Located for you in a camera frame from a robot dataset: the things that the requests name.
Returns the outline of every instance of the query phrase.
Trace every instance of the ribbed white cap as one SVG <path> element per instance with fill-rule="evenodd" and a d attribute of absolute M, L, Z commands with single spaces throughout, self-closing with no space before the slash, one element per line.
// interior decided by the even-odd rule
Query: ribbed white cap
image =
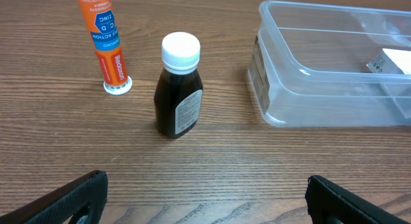
<path fill-rule="evenodd" d="M 178 71 L 195 69 L 200 60 L 200 42 L 186 32 L 168 34 L 162 40 L 162 61 L 165 66 Z"/>

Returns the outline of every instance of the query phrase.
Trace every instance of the white cap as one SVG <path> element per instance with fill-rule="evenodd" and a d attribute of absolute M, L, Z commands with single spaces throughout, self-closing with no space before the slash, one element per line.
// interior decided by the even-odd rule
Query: white cap
<path fill-rule="evenodd" d="M 200 60 L 200 42 L 186 32 L 168 34 L 162 40 L 162 61 L 174 74 L 188 74 L 197 68 Z"/>
<path fill-rule="evenodd" d="M 128 92 L 131 89 L 131 87 L 133 86 L 133 81 L 130 77 L 128 77 L 127 81 L 122 85 L 112 86 L 104 82 L 103 86 L 108 94 L 113 96 L 119 96 Z"/>

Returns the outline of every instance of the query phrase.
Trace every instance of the wooden surface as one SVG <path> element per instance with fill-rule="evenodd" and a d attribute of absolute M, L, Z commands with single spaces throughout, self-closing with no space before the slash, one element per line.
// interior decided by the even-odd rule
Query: wooden surface
<path fill-rule="evenodd" d="M 100 223 L 311 223 L 320 174 L 411 221 L 411 128 L 273 128 L 246 69 L 264 0 L 113 0 L 133 89 L 109 96 L 76 0 L 0 0 L 0 214 L 94 169 Z M 287 0 L 409 10 L 411 0 Z M 154 128 L 161 40 L 202 44 L 196 127 Z"/>

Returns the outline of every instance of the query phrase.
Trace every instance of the label on plastic container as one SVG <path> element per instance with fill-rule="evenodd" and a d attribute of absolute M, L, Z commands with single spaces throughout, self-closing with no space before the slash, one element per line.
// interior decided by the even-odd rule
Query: label on plastic container
<path fill-rule="evenodd" d="M 252 48 L 252 58 L 249 71 L 260 107 L 265 114 L 270 106 L 270 98 L 268 97 L 270 83 L 268 82 L 267 73 L 265 72 L 264 59 L 259 46 L 258 36 L 256 36 L 256 41 L 254 43 L 254 47 Z"/>
<path fill-rule="evenodd" d="M 175 108 L 175 134 L 179 134 L 192 125 L 200 115 L 203 90 L 197 90 Z"/>

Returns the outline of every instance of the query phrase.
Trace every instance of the clear plastic bin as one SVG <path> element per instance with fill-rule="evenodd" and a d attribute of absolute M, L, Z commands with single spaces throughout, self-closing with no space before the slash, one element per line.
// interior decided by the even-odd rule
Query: clear plastic bin
<path fill-rule="evenodd" d="M 367 67 L 383 48 L 411 51 L 410 12 L 284 1 L 259 12 L 249 77 L 267 123 L 411 125 L 411 75 Z"/>

